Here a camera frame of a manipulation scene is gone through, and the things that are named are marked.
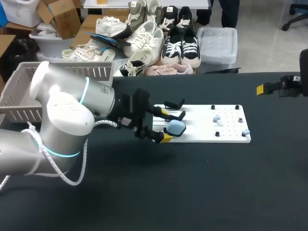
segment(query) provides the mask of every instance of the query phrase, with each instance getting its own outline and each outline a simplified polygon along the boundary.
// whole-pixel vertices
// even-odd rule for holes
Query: blue object
[[[308,0],[293,0],[293,4],[307,4],[308,5]],[[303,9],[297,9],[295,8],[295,12],[302,14],[302,13],[308,13],[308,10],[303,10]]]
[[[74,157],[74,156],[77,156],[80,152],[76,153],[76,154],[73,154],[73,155],[62,155],[62,154],[58,154],[58,153],[55,153],[53,152],[52,150],[48,149],[46,146],[45,146],[46,150],[53,154],[53,155],[57,155],[57,156],[60,156],[60,157],[64,157],[64,158],[69,158],[69,157]]]
[[[245,136],[249,135],[249,134],[250,134],[250,130],[245,129],[245,131],[243,131],[243,134],[244,134]]]
[[[7,25],[7,23],[8,23],[8,20],[6,18],[4,9],[3,9],[1,2],[0,2],[0,27],[5,27],[5,25]]]
[[[214,117],[214,119],[213,119],[213,122],[217,122],[218,120],[220,120],[221,119],[221,117],[219,116],[219,115],[216,115],[215,117]]]
[[[186,125],[182,121],[171,120],[167,128],[164,129],[164,132],[171,136],[181,136],[183,132],[186,130]]]
[[[79,101],[79,103],[82,104],[83,100],[85,99],[85,96],[86,96],[86,93],[87,93],[87,90],[88,90],[88,86],[89,86],[89,77],[86,77],[86,85],[85,85],[85,88],[83,90],[83,93],[82,93],[82,96],[81,96],[81,99]]]
[[[103,35],[98,35],[98,34],[91,33],[91,32],[87,32],[87,31],[85,31],[85,34],[94,35],[94,36],[103,38],[103,39],[105,39],[105,40],[108,40],[108,41],[110,41],[110,42],[116,42],[116,40],[114,40],[114,39],[112,39],[112,38],[108,38],[108,37],[103,36]]]

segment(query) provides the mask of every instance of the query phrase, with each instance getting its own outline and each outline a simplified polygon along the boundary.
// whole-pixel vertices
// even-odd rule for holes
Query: sneaker
[[[70,62],[98,62],[102,57],[92,49],[82,49],[77,47],[75,50],[62,51],[62,58]]]
[[[197,68],[201,64],[200,46],[193,27],[188,27],[182,38],[182,56],[181,64],[190,64],[193,68]]]
[[[178,27],[181,28],[183,31],[193,25],[193,14],[191,12],[191,9],[189,9],[188,6],[182,7],[179,13],[179,22]]]
[[[150,50],[143,50],[134,53],[124,65],[116,70],[114,77],[137,76],[143,71],[152,59]]]
[[[118,18],[105,16],[97,19],[95,33],[113,39],[126,39],[131,35],[131,28]]]
[[[181,31],[177,26],[173,26],[165,40],[161,62],[166,64],[179,64],[181,57]]]
[[[128,3],[129,15],[125,21],[132,30],[137,30],[144,23],[146,0],[132,1]]]
[[[153,21],[143,23],[135,33],[126,40],[126,42],[129,42],[131,45],[123,48],[124,54],[127,57],[131,57],[133,53],[140,51],[147,41],[147,33],[153,34],[155,27],[156,23]]]
[[[160,53],[164,45],[164,33],[162,29],[157,29],[152,35],[147,33],[147,40],[143,47],[143,50],[151,50],[153,53],[152,60],[149,63],[149,66],[154,65],[158,62],[160,58]]]
[[[167,64],[161,66],[150,66],[145,69],[145,76],[164,76],[164,75],[192,75],[193,68],[188,64]]]
[[[168,32],[172,26],[178,22],[178,9],[175,6],[168,6],[163,8],[163,15],[161,20],[161,28],[164,32]]]
[[[154,21],[159,26],[162,17],[162,5],[159,0],[150,0],[145,14],[145,21]]]

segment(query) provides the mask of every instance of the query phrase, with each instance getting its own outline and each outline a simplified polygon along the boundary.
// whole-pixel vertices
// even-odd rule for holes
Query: black bracket
[[[165,107],[168,107],[168,108],[171,108],[171,109],[174,109],[174,110],[179,110],[179,109],[181,109],[181,107],[183,106],[184,103],[185,103],[185,99],[182,99],[178,104],[172,103],[172,102],[169,102],[169,101],[165,101],[164,105],[165,105]]]

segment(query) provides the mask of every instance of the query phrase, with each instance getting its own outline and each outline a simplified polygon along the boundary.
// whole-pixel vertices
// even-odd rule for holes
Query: white plastic basket
[[[40,0],[1,0],[5,15],[9,22],[22,26],[34,27],[42,19],[36,8]]]
[[[62,51],[70,49],[70,45],[74,38],[63,40],[62,38],[42,37],[37,36],[38,30],[34,30],[29,34],[31,39],[34,39],[38,44],[40,51],[46,57],[62,57]]]
[[[234,28],[201,27],[197,37],[200,45],[202,62],[206,63],[209,71],[231,68],[237,56],[237,30]]]

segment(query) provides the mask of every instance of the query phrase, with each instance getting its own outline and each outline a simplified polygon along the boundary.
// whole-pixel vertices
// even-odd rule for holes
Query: black tabletop
[[[287,73],[128,78],[153,104],[241,104],[249,144],[155,144],[95,128],[86,174],[12,177],[0,193],[2,231],[290,231],[308,228],[308,98],[256,96]],[[152,122],[149,116],[146,122]],[[68,174],[77,179],[81,159]]]

